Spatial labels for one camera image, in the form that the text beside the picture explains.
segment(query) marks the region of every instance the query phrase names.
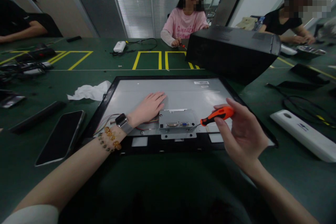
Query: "hand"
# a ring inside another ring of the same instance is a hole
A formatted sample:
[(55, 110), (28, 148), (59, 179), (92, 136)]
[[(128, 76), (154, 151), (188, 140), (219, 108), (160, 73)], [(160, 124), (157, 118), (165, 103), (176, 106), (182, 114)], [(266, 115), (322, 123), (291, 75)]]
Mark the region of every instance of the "hand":
[(5, 36), (0, 36), (0, 44), (9, 42)]
[(314, 38), (313, 35), (309, 34), (307, 36), (305, 36), (305, 40), (307, 42), (308, 45), (311, 45), (313, 43), (315, 43), (316, 39)]
[(161, 102), (166, 97), (164, 92), (150, 93), (147, 95), (140, 105), (127, 115), (128, 123), (135, 128), (142, 123), (152, 120), (159, 111), (163, 109), (164, 104)]
[(249, 109), (238, 102), (227, 98), (228, 104), (214, 106), (219, 109), (231, 106), (234, 109), (232, 130), (226, 122), (216, 117), (215, 122), (224, 140), (226, 152), (231, 159), (246, 173), (257, 168), (259, 155), (268, 145), (268, 138), (262, 130), (256, 117)]
[(293, 36), (293, 37), (280, 37), (282, 42), (289, 44), (304, 44), (307, 42), (307, 39), (301, 36)]
[(181, 38), (175, 39), (171, 44), (172, 47), (178, 47), (182, 43)]

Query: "screwdriver handle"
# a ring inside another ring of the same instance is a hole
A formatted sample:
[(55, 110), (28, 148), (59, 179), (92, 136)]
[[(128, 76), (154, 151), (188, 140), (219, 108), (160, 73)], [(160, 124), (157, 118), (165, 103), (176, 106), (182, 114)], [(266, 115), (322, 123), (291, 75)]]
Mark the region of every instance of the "screwdriver handle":
[(215, 110), (211, 113), (207, 118), (201, 119), (201, 125), (206, 126), (209, 123), (215, 121), (215, 117), (220, 117), (223, 120), (228, 119), (229, 117), (233, 116), (235, 111), (231, 107), (222, 107), (220, 109)]

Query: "bracelet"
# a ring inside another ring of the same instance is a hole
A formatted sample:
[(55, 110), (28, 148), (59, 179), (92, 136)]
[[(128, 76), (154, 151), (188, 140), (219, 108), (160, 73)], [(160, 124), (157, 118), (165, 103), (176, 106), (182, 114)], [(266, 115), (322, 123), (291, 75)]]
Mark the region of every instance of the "bracelet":
[(109, 127), (105, 127), (104, 131), (106, 134), (106, 138), (109, 138), (112, 142), (110, 142), (109, 140), (104, 140), (103, 133), (99, 133), (98, 140), (102, 147), (106, 149), (106, 151), (111, 153), (114, 152), (115, 149), (117, 149), (118, 151), (121, 150), (121, 144), (119, 143), (119, 141), (114, 141), (116, 138), (114, 132), (112, 132)]

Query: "computer case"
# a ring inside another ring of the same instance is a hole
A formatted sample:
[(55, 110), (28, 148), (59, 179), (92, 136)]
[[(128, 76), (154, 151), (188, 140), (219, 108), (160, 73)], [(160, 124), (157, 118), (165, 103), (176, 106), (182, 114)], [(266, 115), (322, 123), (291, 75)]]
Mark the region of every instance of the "computer case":
[(248, 85), (276, 60), (280, 49), (277, 35), (210, 26), (190, 35), (185, 60)]

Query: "white tissue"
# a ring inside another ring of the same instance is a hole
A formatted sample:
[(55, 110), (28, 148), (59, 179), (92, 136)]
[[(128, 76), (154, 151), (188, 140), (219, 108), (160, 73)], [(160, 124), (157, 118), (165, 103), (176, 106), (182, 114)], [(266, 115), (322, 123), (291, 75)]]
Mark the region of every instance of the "white tissue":
[(79, 87), (75, 91), (74, 96), (70, 96), (68, 94), (67, 96), (69, 100), (81, 100), (83, 98), (86, 98), (86, 99), (102, 101), (104, 94), (107, 93), (110, 86), (111, 86), (111, 82), (107, 80), (100, 83), (98, 86), (84, 85), (84, 86)]

